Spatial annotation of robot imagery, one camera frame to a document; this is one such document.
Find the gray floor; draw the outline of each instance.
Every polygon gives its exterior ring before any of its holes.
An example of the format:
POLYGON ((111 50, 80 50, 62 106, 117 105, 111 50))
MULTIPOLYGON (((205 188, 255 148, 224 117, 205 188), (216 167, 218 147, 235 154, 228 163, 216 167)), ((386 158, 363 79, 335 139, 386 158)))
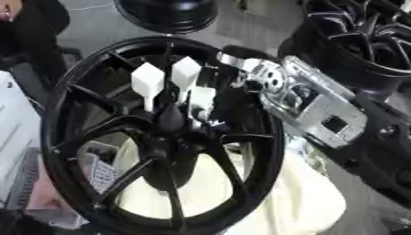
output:
MULTIPOLYGON (((64 46, 72 46, 88 55, 122 39, 153 35, 127 22, 112 0, 62 0, 70 9, 71 26, 61 35, 64 46)), ((243 13, 233 1, 220 0, 219 19, 210 28, 189 35, 217 47, 238 44, 276 52, 279 44, 301 22, 301 12, 294 0, 250 0, 250 11, 243 13)), ((331 180, 346 197, 348 208, 342 219, 325 232, 329 235, 389 234, 382 218, 411 217, 411 213, 375 194, 357 177, 331 163, 331 180)))

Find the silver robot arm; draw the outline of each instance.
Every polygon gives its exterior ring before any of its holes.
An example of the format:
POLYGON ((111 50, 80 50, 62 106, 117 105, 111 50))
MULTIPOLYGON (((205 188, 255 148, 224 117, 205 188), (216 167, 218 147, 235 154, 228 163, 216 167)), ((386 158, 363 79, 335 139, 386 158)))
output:
POLYGON ((224 53, 218 57, 241 70, 234 85, 259 84, 264 109, 318 144, 338 149, 363 133, 367 117, 351 103, 355 94, 298 58, 290 56, 277 63, 224 53))

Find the black spoked wheel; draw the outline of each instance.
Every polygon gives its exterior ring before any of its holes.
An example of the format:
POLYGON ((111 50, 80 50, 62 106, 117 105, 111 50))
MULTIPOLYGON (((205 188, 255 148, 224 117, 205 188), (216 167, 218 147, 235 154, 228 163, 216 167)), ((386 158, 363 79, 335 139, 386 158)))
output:
MULTIPOLYGON (((131 90, 130 73, 143 62, 169 71, 170 64, 185 56, 203 65, 197 85, 221 90, 224 87, 218 87, 218 79, 225 78, 216 69, 217 53, 215 48, 188 39, 130 39, 86 58, 58 84, 42 121, 44 162, 61 195, 97 230, 116 235, 217 234, 247 216, 271 191, 283 160, 279 119, 249 104, 237 110, 244 117, 240 123, 225 120, 223 129, 207 124, 192 129, 186 118, 171 133, 159 127, 159 117, 167 109, 161 108, 163 99, 156 101, 159 108, 154 114, 146 113, 142 98, 131 90), (98 121, 90 118, 96 109, 100 111, 98 121), (134 140, 140 161, 99 193, 84 176, 77 151, 87 141, 113 133, 134 140), (229 143, 250 146, 253 165, 245 179, 228 156, 224 146, 229 143), (189 180, 200 153, 208 154, 221 168, 232 185, 232 195, 205 213, 187 217, 179 188, 189 180), (167 192, 172 209, 169 219, 148 218, 117 206, 117 196, 141 177, 167 192)), ((183 114, 184 106, 179 108, 183 114)))
POLYGON ((411 16, 383 0, 312 0, 280 54, 297 54, 348 85, 391 93, 411 78, 411 16))

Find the rim lip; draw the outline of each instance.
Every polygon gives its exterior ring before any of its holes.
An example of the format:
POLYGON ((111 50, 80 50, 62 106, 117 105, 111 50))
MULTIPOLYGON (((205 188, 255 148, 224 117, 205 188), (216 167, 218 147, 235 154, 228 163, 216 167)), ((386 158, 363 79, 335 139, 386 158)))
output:
POLYGON ((217 12, 218 12, 218 8, 215 7, 215 14, 213 14, 213 16, 211 16, 207 21, 205 21, 204 23, 200 24, 198 27, 163 27, 160 25, 156 25, 156 24, 151 24, 148 22, 145 22, 144 20, 139 19, 138 17, 133 16, 132 14, 130 14, 121 4, 122 0, 115 0, 115 6, 116 9, 118 10, 118 12, 121 14, 121 16, 123 16, 126 20, 128 20, 129 22, 140 26, 142 28, 151 30, 151 31, 155 31, 158 33, 164 33, 164 34, 188 34, 188 33, 194 33, 196 31, 200 31, 204 28, 207 28, 208 26, 210 26, 217 18, 217 12))
MULTIPOLYGON (((90 208, 84 207, 85 204, 88 204, 88 202, 85 199, 84 195, 82 195, 82 192, 75 192, 71 191, 71 189, 75 188, 73 185, 69 186, 62 186, 65 184, 69 184, 71 182, 70 179, 67 179, 67 173, 63 171, 62 164, 60 163, 60 166, 58 165, 59 161, 56 159, 56 157, 53 155, 51 152, 52 150, 52 142, 55 141, 56 139, 56 131, 55 127, 57 126, 57 120, 59 119, 59 114, 60 110, 56 109, 56 106, 61 106, 63 101, 65 100, 65 86, 68 82, 75 80, 75 77, 77 75, 80 75, 83 77, 84 75, 87 74, 87 70, 85 69, 87 66, 91 64, 98 64, 95 63, 95 61, 99 61, 99 59, 104 56, 108 51, 111 50, 118 50, 121 48, 126 48, 127 46, 133 46, 139 43, 150 43, 153 40, 163 40, 164 42, 166 41, 181 41, 185 43, 191 43, 192 45, 200 46, 200 47, 207 47, 209 49, 216 50, 215 48, 206 45, 201 42, 189 40, 189 39, 177 39, 177 38, 172 38, 172 37, 147 37, 147 38, 140 38, 140 39, 129 39, 125 41, 118 42, 110 47, 107 47, 105 49, 102 49, 95 54, 87 57, 83 61, 81 61, 78 65, 76 65, 74 68, 72 68, 70 71, 67 72, 67 74, 63 77, 63 79, 58 83, 56 89, 52 93, 50 97, 50 102, 47 105, 45 116, 42 119, 41 123, 41 149, 43 152, 43 160, 47 169, 47 172, 50 176, 51 181, 55 185, 56 189, 59 191, 59 193, 62 195, 62 197, 69 203, 70 206, 72 206, 76 211, 78 211, 82 216, 87 218, 94 226, 104 232, 108 233, 113 233, 113 234, 121 234, 121 235, 134 235, 138 234, 135 231, 141 231, 143 234, 181 234, 180 232, 176 230, 155 230, 152 228, 156 227, 151 227, 148 226, 147 224, 142 224, 142 223, 135 223, 133 226, 127 225, 126 227, 126 222, 124 221, 115 221, 117 218, 112 218, 110 213, 110 216, 104 215, 104 212, 98 212, 91 210, 89 211, 90 208)), ((235 213, 232 213, 230 215, 229 219, 221 219, 218 221, 218 224, 215 224, 213 226, 208 225, 209 228, 201 228, 196 230, 187 230, 187 232, 190 233, 195 233, 195 234, 205 234, 209 235, 211 233, 217 233, 221 231, 222 229, 226 229, 230 227, 231 225, 237 223, 240 219, 244 218, 247 216, 250 212, 252 212, 261 202, 262 200, 270 193, 271 188, 278 176, 278 173, 280 172, 281 165, 283 162, 283 152, 284 152, 284 140, 283 140, 283 126, 282 122, 277 119, 277 118, 269 118, 270 121, 270 128, 274 131, 276 131, 276 138, 275 140, 277 141, 275 144, 272 146, 272 155, 267 158, 269 161, 267 161, 267 169, 270 169, 269 172, 266 173, 265 175, 265 182, 260 183, 259 189, 261 192, 259 192, 256 195, 253 195, 253 200, 252 202, 249 202, 247 205, 244 207, 236 207, 235 213)), ((210 212, 216 212, 215 209, 212 209, 208 211, 207 213, 210 212)), ((121 214, 124 214, 126 217, 130 216, 131 213, 128 213, 126 211, 122 211, 121 214)), ((144 218, 140 216, 136 216, 132 214, 134 218, 139 217, 147 221, 149 224, 151 221, 161 221, 161 219, 151 219, 151 218, 144 218)), ((188 217, 187 220, 189 219, 195 219, 199 218, 198 216, 195 217, 188 217)))
MULTIPOLYGON (((390 67, 387 67, 387 66, 383 66, 381 64, 374 63, 374 62, 369 62, 367 60, 364 60, 363 58, 360 58, 360 57, 350 53, 344 47, 339 45, 339 43, 336 43, 336 42, 333 42, 333 41, 329 40, 328 36, 323 32, 322 28, 311 17, 308 16, 309 15, 308 10, 307 10, 308 2, 309 1, 305 1, 304 2, 304 7, 303 7, 305 22, 307 22, 308 25, 316 31, 316 33, 320 36, 320 38, 322 40, 324 40, 326 43, 329 43, 333 50, 337 50, 337 53, 341 53, 343 56, 349 57, 349 60, 355 60, 357 62, 363 63, 365 66, 367 66, 367 68, 365 70, 370 72, 370 73, 384 73, 385 76, 393 76, 393 77, 398 77, 398 76, 399 77, 409 77, 411 75, 411 69, 401 70, 401 69, 395 69, 395 68, 390 68, 390 67)), ((388 1, 382 2, 382 4, 384 4, 388 7, 391 7, 392 9, 394 9, 394 7, 395 7, 396 11, 400 14, 400 17, 408 17, 411 20, 411 16, 409 16, 405 11, 403 11, 401 8, 397 7, 396 5, 391 4, 388 1)), ((352 64, 354 64, 353 62, 343 62, 343 61, 341 61, 341 62, 346 64, 349 67, 358 69, 358 66, 353 66, 352 65, 352 64)))

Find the white foam block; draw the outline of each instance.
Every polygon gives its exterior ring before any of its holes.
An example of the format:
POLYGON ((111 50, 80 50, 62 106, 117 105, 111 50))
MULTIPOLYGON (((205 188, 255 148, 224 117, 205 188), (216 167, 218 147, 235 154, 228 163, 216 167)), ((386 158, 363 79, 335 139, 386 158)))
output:
POLYGON ((214 88, 195 86, 191 93, 191 105, 200 106, 204 110, 209 111, 213 108, 216 93, 216 89, 214 88))
POLYGON ((188 92, 195 86, 201 68, 188 56, 172 66, 172 82, 180 88, 180 102, 185 100, 188 92))
POLYGON ((131 74, 131 85, 137 94, 144 97, 144 109, 154 109, 153 99, 164 89, 164 72, 145 62, 131 74))

